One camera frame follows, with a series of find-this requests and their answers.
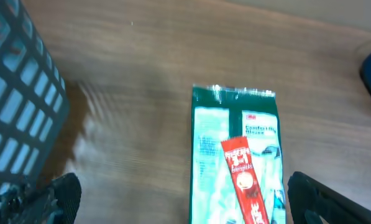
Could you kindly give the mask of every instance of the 3m logo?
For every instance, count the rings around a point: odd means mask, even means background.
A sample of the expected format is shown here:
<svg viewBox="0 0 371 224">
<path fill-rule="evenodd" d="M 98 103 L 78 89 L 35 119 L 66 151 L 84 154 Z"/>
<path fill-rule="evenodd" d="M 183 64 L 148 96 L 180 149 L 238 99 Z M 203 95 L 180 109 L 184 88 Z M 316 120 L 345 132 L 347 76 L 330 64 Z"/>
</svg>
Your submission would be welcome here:
<svg viewBox="0 0 371 224">
<path fill-rule="evenodd" d="M 255 115 L 249 114 L 247 115 L 246 119 L 255 119 Z"/>
</svg>

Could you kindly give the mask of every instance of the red sachet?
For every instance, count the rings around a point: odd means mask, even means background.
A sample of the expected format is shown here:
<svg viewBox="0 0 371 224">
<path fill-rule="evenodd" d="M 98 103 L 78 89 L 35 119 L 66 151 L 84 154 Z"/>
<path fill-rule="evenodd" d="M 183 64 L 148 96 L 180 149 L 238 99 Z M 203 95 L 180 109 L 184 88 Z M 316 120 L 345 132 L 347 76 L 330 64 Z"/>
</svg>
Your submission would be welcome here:
<svg viewBox="0 0 371 224">
<path fill-rule="evenodd" d="M 269 224 L 246 137 L 221 142 L 245 224 Z"/>
</svg>

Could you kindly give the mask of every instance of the gray basket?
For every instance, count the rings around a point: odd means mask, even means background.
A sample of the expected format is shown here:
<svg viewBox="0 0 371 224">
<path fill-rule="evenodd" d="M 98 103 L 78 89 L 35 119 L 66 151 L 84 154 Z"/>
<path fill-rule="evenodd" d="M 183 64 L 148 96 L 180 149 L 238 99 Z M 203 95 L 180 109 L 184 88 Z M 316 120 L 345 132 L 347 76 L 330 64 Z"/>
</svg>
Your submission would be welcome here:
<svg viewBox="0 0 371 224">
<path fill-rule="evenodd" d="M 62 77 L 18 0 L 0 0 L 0 193 L 35 183 L 69 112 Z"/>
</svg>

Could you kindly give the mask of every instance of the green package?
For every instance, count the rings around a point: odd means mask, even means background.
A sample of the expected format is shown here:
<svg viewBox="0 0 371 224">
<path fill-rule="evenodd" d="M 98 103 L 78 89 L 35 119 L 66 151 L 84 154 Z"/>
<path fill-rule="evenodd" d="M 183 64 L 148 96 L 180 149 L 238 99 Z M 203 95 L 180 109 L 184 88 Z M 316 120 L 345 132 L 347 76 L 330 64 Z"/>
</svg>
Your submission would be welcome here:
<svg viewBox="0 0 371 224">
<path fill-rule="evenodd" d="M 275 93 L 194 86 L 191 122 L 190 223 L 244 223 L 220 144 L 236 136 L 247 136 L 270 223 L 286 223 Z"/>
</svg>

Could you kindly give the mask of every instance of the wood surface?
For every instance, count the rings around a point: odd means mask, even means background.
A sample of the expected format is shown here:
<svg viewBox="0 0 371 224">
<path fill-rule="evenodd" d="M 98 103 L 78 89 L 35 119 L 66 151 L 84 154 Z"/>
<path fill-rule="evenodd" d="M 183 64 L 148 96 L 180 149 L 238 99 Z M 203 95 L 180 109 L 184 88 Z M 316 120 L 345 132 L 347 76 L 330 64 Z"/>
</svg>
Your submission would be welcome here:
<svg viewBox="0 0 371 224">
<path fill-rule="evenodd" d="M 223 0 L 24 4 L 67 80 L 44 175 L 78 175 L 76 223 L 188 223 L 194 83 L 275 91 L 285 185 L 299 170 L 371 209 L 371 33 Z"/>
</svg>

